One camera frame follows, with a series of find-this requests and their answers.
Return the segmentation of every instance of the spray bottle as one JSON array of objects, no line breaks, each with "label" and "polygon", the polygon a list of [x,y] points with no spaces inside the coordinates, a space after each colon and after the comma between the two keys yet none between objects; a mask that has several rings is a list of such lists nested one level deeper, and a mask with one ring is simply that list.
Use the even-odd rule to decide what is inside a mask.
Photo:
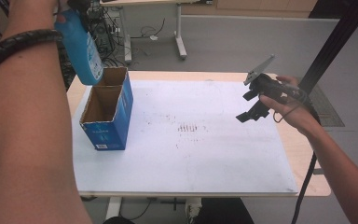
[{"label": "spray bottle", "polygon": [[69,60],[84,85],[95,85],[103,76],[103,64],[92,39],[74,9],[63,6],[60,16],[54,23],[56,30],[63,35]]}]

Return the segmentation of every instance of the blue cardboard box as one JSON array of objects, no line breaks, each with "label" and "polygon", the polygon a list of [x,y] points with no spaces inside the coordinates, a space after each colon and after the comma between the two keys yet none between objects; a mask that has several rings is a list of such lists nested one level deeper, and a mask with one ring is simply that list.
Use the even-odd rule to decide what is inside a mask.
[{"label": "blue cardboard box", "polygon": [[91,88],[80,126],[97,150],[124,150],[132,110],[127,68],[105,68],[101,81]]}]

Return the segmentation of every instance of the wristband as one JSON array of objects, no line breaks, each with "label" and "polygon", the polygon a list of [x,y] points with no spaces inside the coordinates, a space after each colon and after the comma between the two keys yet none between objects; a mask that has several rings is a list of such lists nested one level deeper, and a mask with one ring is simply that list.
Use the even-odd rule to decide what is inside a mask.
[{"label": "wristband", "polygon": [[33,30],[13,35],[0,42],[0,63],[14,53],[33,45],[61,40],[62,34],[56,30]]}]

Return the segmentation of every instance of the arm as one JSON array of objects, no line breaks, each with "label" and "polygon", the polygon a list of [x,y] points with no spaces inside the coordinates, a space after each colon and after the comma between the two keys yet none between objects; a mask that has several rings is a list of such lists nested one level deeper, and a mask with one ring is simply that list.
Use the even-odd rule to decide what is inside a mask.
[{"label": "arm", "polygon": [[[56,0],[11,0],[4,37],[53,28]],[[71,117],[57,47],[0,64],[0,223],[90,223],[72,164]]]},{"label": "arm", "polygon": [[[279,77],[279,80],[294,83],[290,77]],[[282,115],[298,105],[281,105],[264,95],[260,100]],[[308,138],[347,218],[351,223],[358,223],[358,167],[306,108],[298,107],[287,114],[285,120]]]}]

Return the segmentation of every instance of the desk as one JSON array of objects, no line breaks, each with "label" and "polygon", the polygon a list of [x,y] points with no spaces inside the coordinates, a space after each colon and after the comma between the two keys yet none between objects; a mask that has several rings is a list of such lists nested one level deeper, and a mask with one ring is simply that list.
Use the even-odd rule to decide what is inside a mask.
[{"label": "desk", "polygon": [[185,45],[182,40],[182,22],[181,22],[181,15],[182,15],[182,3],[192,3],[197,2],[199,0],[116,0],[111,2],[103,2],[101,1],[100,4],[102,7],[116,7],[118,9],[118,13],[120,15],[121,21],[121,29],[123,32],[124,37],[124,60],[126,63],[131,63],[132,56],[131,56],[131,38],[127,32],[126,27],[126,16],[124,12],[124,6],[137,6],[137,5],[145,5],[145,4],[176,4],[176,31],[174,32],[175,40],[177,47],[179,49],[179,54],[182,59],[185,59],[187,56]]},{"label": "desk", "polygon": [[[140,72],[130,71],[131,80],[215,80],[215,81],[238,81],[242,82],[246,77],[244,73],[200,73],[200,72]],[[86,87],[76,78],[68,91],[68,100],[71,107],[71,114],[74,115],[76,108],[83,96]],[[277,128],[282,139],[282,144],[285,149],[289,164],[295,176],[297,188],[300,189],[306,172],[308,170],[312,150],[307,139],[302,136],[296,129],[290,127],[287,123],[281,122],[277,124]],[[82,195],[94,196],[148,196],[142,192],[132,193],[127,195],[110,194],[107,192],[85,192],[81,191]],[[307,196],[327,196],[330,194],[330,188],[323,175],[314,175],[310,181],[307,189]],[[208,196],[208,194],[201,194],[197,196]],[[246,194],[226,194],[225,196],[246,196]]]}]

